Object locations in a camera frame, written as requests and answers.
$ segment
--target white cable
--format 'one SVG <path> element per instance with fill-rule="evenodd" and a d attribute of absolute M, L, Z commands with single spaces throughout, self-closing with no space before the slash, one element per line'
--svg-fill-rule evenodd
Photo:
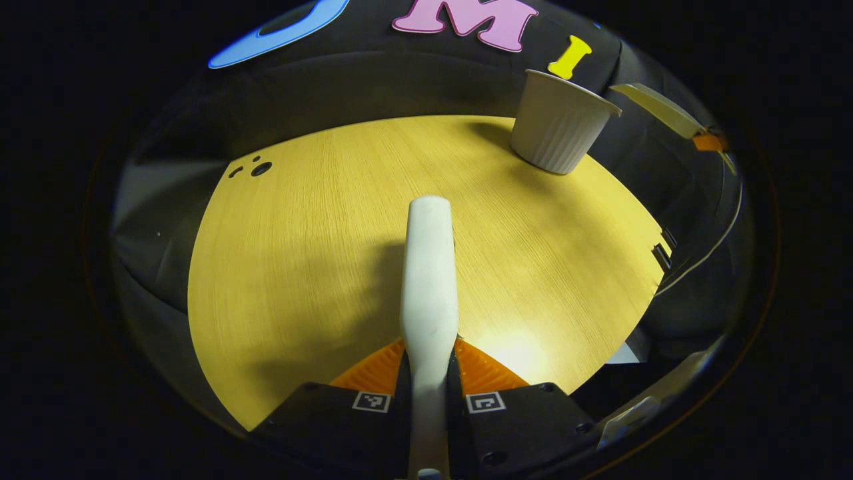
<path fill-rule="evenodd" d="M 717 240 L 717 243 L 714 243 L 714 246 L 713 246 L 713 247 L 711 247 L 711 250 L 710 250 L 710 251 L 708 251 L 708 253 L 707 253 L 707 254 L 705 254 L 705 256 L 704 256 L 704 257 L 700 258 L 700 259 L 699 259 L 699 261 L 697 261 L 696 263 L 692 264 L 692 265 L 690 266 L 690 268 L 688 268 L 687 270 L 685 270 L 684 272 L 682 272 L 682 274 L 681 274 L 681 275 L 679 275 L 679 276 L 678 276 L 678 278 L 676 278 L 675 280 L 673 280 L 672 282 L 670 282 L 670 284 L 669 284 L 669 285 L 666 285 L 666 287 L 664 287 L 661 291 L 659 291 L 658 293 L 654 294 L 654 296 L 655 296 L 655 297 L 660 296 L 660 295 L 663 295 L 663 293 L 664 293 L 664 292 L 666 292 L 667 290 L 671 289 L 671 288 L 672 288 L 672 287 L 674 287 L 678 282 L 680 282 L 680 281 L 681 281 L 681 279 L 682 279 L 682 278 L 684 278 L 684 276 L 685 276 L 685 275 L 687 275 L 688 273 L 690 273 L 690 272 L 691 272 L 694 268 L 696 268 L 697 266 L 702 265 L 702 263 L 703 263 L 705 260 L 708 260 L 708 257 L 710 257 L 710 256 L 711 256 L 711 254 L 713 254 L 713 253 L 714 253 L 714 250 L 716 250 L 716 249 L 717 249 L 717 247 L 719 247 L 719 246 L 720 246 L 720 243 L 722 243 L 722 241 L 726 239 L 726 237 L 728 236 L 728 233 L 729 233 L 730 231 L 732 231 L 732 227 L 734 226 L 734 222 L 735 222 L 735 221 L 737 221 L 737 219 L 738 219 L 738 215 L 740 214 L 740 202 L 743 200 L 743 196 L 744 196 L 744 183 L 741 181 L 741 182 L 740 182 L 740 187 L 739 187 L 739 189 L 738 189 L 738 206 L 737 206 L 737 208 L 734 210 L 734 215 L 732 215 L 732 221 L 728 224 L 728 228 L 726 228 L 726 231 L 722 233 L 722 236 L 720 237 L 720 239 L 719 239 L 719 240 Z"/>

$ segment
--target pink letter m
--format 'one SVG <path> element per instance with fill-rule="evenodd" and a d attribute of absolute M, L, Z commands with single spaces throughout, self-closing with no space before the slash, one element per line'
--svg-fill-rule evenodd
<path fill-rule="evenodd" d="M 438 19 L 444 7 L 456 35 L 466 36 L 475 28 L 492 20 L 491 26 L 477 34 L 483 43 L 508 51 L 521 51 L 521 33 L 527 21 L 538 15 L 534 8 L 518 0 L 415 0 L 409 14 L 396 19 L 392 26 L 401 32 L 438 33 L 447 26 Z"/>

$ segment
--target ribbed paper cup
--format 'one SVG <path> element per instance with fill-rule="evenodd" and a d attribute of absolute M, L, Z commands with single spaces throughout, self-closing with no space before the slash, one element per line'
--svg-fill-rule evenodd
<path fill-rule="evenodd" d="M 622 110 L 572 82 L 525 70 L 511 144 L 521 158 L 565 175 L 580 163 L 610 115 Z"/>

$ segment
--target yellow wood grain surface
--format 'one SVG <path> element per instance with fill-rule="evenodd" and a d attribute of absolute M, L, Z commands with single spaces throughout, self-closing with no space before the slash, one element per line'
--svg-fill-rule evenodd
<path fill-rule="evenodd" d="M 406 216 L 427 194 L 452 205 L 467 341 L 567 393 L 610 358 L 662 277 L 660 229 L 588 156 L 567 176 L 522 161 L 513 122 L 377 120 L 231 162 L 195 241 L 189 323 L 243 426 L 398 337 Z"/>

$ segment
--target wooden table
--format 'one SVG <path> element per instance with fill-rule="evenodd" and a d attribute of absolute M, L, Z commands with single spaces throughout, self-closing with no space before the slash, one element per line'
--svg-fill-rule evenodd
<path fill-rule="evenodd" d="M 231 162 L 195 241 L 189 323 L 237 421 L 253 428 L 399 336 L 406 216 L 427 194 L 453 208 L 460 335 L 566 393 L 610 358 L 663 275 L 660 228 L 588 156 L 567 176 L 522 161 L 513 122 L 378 120 Z"/>

